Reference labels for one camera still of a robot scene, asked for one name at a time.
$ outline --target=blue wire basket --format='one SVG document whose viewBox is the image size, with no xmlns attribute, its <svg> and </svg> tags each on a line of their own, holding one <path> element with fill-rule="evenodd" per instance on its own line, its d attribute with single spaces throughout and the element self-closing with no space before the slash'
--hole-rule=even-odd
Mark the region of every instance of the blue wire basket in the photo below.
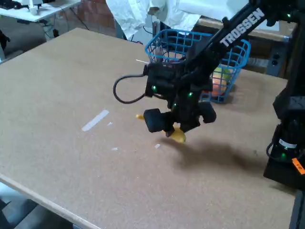
<svg viewBox="0 0 305 229">
<path fill-rule="evenodd" d="M 150 62 L 176 62 L 186 56 L 188 49 L 199 41 L 209 41 L 211 34 L 183 30 L 162 30 L 146 45 Z M 213 91 L 203 91 L 201 100 L 223 103 L 237 76 L 248 61 L 251 45 L 241 40 L 222 58 L 214 70 Z"/>
</svg>

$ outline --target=black cable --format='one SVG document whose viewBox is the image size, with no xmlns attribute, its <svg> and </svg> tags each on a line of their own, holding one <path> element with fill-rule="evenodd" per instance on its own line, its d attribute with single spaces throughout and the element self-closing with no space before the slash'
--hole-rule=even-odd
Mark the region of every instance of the black cable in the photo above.
<svg viewBox="0 0 305 229">
<path fill-rule="evenodd" d="M 72 13 L 76 16 L 76 18 L 86 27 L 87 30 L 89 30 L 88 26 L 80 19 L 79 16 L 77 16 L 77 14 L 72 10 L 72 8 L 70 8 L 70 10 L 72 11 Z"/>
<path fill-rule="evenodd" d="M 47 32 L 44 32 L 44 34 L 46 34 L 50 39 L 53 38 L 53 37 L 50 37 L 49 34 L 47 34 Z"/>
<path fill-rule="evenodd" d="M 133 41 L 133 37 L 134 37 L 134 35 L 133 35 L 132 38 L 130 39 L 131 42 L 134 42 L 134 41 Z M 134 42 L 134 43 L 136 43 L 136 42 Z"/>
<path fill-rule="evenodd" d="M 143 26 L 143 29 L 145 30 L 145 32 L 147 32 L 147 33 L 149 33 L 149 34 L 153 34 L 152 32 L 148 32 L 145 28 L 144 28 L 144 26 Z"/>
<path fill-rule="evenodd" d="M 67 17 L 67 14 L 66 14 L 66 12 L 65 12 L 65 10 L 61 7 L 61 6 L 41 6 L 41 7 L 43 7 L 43 8 L 53 8 L 53 7 L 59 7 L 59 8 L 61 8 L 61 11 L 63 12 L 63 14 L 65 15 L 65 18 L 66 18 L 66 23 L 67 23 L 67 31 L 69 31 L 70 29 L 69 29 L 69 23 L 68 23 L 68 17 Z M 56 15 L 54 15 L 54 25 L 52 25 L 52 29 L 55 29 L 55 19 L 56 19 Z"/>
<path fill-rule="evenodd" d="M 273 146 L 273 142 L 271 142 L 266 149 L 266 154 L 269 158 L 277 161 L 277 162 L 283 162 L 283 163 L 292 163 L 292 160 L 281 160 L 279 157 L 273 157 L 271 156 L 271 154 L 269 153 L 269 150 L 271 148 L 271 146 Z M 300 155 L 296 158 L 297 160 L 299 160 L 303 155 L 305 154 L 305 150 L 303 150 L 302 153 L 300 153 Z"/>
<path fill-rule="evenodd" d="M 142 94 L 140 97 L 134 99 L 134 100 L 131 100 L 131 101 L 123 101 L 122 99 L 120 99 L 116 93 L 116 86 L 117 84 L 119 83 L 119 81 L 123 80 L 123 79 L 127 79 L 127 78 L 137 78 L 137 77 L 143 77 L 144 75 L 141 74 L 141 75 L 126 75 L 126 76 L 122 76 L 121 78 L 117 79 L 113 85 L 113 95 L 114 97 L 122 104 L 133 104 L 137 101 L 139 101 L 140 99 L 143 99 L 145 94 Z"/>
</svg>

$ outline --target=green led light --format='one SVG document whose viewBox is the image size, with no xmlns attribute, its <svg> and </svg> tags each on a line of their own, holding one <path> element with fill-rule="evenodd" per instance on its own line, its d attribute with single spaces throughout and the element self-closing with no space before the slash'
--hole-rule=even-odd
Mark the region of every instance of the green led light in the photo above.
<svg viewBox="0 0 305 229">
<path fill-rule="evenodd" d="M 156 87 L 156 86 L 152 86 L 152 90 L 153 90 L 154 92 L 157 92 L 157 87 Z"/>
</svg>

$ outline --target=yellow toy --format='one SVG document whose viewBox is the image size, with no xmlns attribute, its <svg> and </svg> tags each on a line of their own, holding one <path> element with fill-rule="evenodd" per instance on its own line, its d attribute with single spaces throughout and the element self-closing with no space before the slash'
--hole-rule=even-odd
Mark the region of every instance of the yellow toy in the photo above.
<svg viewBox="0 0 305 229">
<path fill-rule="evenodd" d="M 144 120 L 144 117 L 141 114 L 137 114 L 136 118 Z M 175 131 L 172 133 L 170 138 L 179 143 L 185 142 L 186 136 L 185 136 L 184 132 L 178 126 L 174 126 L 174 129 L 175 129 Z"/>
</svg>

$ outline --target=white cloth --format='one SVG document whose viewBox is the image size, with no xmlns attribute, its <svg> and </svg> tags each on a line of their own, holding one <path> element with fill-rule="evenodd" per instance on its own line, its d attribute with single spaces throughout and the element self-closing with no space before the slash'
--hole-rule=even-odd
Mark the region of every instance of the white cloth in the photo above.
<svg viewBox="0 0 305 229">
<path fill-rule="evenodd" d="M 151 7 L 159 8 L 155 16 L 172 29 L 190 31 L 200 18 L 200 15 L 180 10 L 179 0 L 106 0 L 106 2 L 127 38 L 145 25 Z"/>
<path fill-rule="evenodd" d="M 224 17 L 231 19 L 248 2 L 249 0 L 179 0 L 178 8 L 221 21 Z M 257 29 L 279 31 L 280 26 L 277 21 L 274 26 L 269 27 L 265 20 Z"/>
</svg>

